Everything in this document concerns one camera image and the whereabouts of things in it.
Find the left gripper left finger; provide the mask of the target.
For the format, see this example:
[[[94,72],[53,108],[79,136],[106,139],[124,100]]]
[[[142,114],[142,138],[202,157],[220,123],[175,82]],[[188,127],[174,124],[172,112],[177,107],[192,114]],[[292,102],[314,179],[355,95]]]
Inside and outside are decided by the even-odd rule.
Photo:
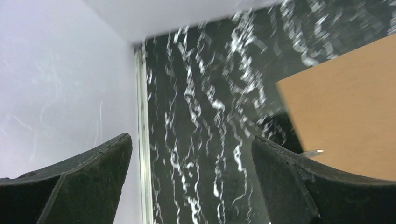
[[[3,224],[111,224],[133,151],[123,133],[51,166],[0,181]]]

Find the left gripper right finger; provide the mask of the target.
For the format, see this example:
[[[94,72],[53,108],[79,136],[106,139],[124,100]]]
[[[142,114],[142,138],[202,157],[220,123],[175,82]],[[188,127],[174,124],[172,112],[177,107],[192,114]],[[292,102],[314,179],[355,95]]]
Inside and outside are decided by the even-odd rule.
[[[257,135],[251,153],[273,224],[393,224],[396,183],[344,172]]]

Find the brown backing board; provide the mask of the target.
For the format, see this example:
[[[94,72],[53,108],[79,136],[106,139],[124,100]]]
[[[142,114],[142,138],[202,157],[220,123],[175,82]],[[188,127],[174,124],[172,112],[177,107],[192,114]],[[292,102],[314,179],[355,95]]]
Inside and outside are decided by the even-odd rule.
[[[396,36],[277,82],[299,142],[313,159],[377,179],[396,178]]]

